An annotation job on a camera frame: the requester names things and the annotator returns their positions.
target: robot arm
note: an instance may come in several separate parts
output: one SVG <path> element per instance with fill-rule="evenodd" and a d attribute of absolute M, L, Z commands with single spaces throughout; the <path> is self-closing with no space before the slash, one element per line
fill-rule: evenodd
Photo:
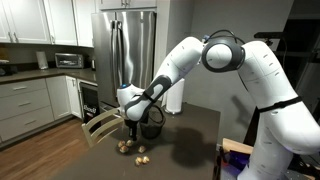
<path fill-rule="evenodd" d="M 198 64 L 203 44 L 193 37 L 180 42 L 165 58 L 146 90 L 134 85 L 118 89 L 120 113 L 131 121 L 143 120 L 151 106 L 175 83 Z"/>
<path fill-rule="evenodd" d="M 214 38 L 204 45 L 186 38 L 165 58 L 146 90 L 133 85 L 118 89 L 121 115 L 135 124 L 143 121 L 152 104 L 198 64 L 200 57 L 212 72 L 237 70 L 255 104 L 263 110 L 250 163 L 238 179 L 281 179 L 293 152 L 320 151 L 318 124 L 301 100 L 292 101 L 297 94 L 278 59 L 258 41 L 239 46 L 225 38 Z"/>

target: kitchen cabinet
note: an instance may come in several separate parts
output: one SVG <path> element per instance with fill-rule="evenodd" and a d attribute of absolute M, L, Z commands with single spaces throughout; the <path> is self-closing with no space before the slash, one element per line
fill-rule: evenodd
<path fill-rule="evenodd" d="M 44 0 L 52 44 L 77 45 L 72 0 Z"/>
<path fill-rule="evenodd" d="M 2 0 L 0 0 L 0 42 L 11 42 L 10 33 L 7 16 L 3 9 Z"/>
<path fill-rule="evenodd" d="M 3 28 L 0 30 L 2 42 L 51 43 L 42 0 L 0 0 L 0 3 L 3 5 L 0 10 Z"/>
<path fill-rule="evenodd" d="M 95 0 L 73 0 L 78 46 L 93 47 L 91 14 L 96 12 Z"/>
<path fill-rule="evenodd" d="M 53 117 L 55 120 L 71 114 L 65 76 L 46 78 Z"/>
<path fill-rule="evenodd" d="M 101 0 L 100 10 L 156 7 L 156 0 Z"/>
<path fill-rule="evenodd" d="M 71 113 L 82 119 L 77 79 L 66 76 Z"/>
<path fill-rule="evenodd" d="M 53 122 L 44 79 L 0 86 L 0 137 L 6 142 Z"/>
<path fill-rule="evenodd" d="M 53 122 L 51 106 L 0 121 L 0 134 L 7 141 L 23 133 Z"/>

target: dark table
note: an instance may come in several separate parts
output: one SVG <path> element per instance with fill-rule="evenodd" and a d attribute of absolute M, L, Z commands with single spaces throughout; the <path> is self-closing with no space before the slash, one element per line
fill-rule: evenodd
<path fill-rule="evenodd" d="M 128 154 L 117 147 L 120 140 L 129 139 L 123 125 L 53 179 L 212 179 L 220 112 L 189 104 L 183 109 L 179 115 L 164 113 L 161 135 L 139 138 Z M 145 153 L 138 153 L 139 145 L 146 146 Z M 150 163 L 135 166 L 138 156 L 148 156 Z"/>

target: hardwood floor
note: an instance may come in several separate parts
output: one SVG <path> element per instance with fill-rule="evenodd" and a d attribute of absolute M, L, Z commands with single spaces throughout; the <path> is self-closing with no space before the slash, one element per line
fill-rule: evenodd
<path fill-rule="evenodd" d="M 89 146 L 72 119 L 0 152 L 0 179 L 50 179 Z"/>

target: refrigerator door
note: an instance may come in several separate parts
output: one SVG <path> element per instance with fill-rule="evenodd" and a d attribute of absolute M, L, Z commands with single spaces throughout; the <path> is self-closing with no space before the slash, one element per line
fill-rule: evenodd
<path fill-rule="evenodd" d="M 94 53 L 96 56 L 96 75 L 98 98 L 101 103 L 118 106 L 116 89 L 119 87 L 117 72 L 117 30 L 115 13 L 92 14 Z"/>
<path fill-rule="evenodd" d="M 155 39 L 155 13 L 151 11 L 116 12 L 122 83 L 145 89 L 152 81 Z"/>

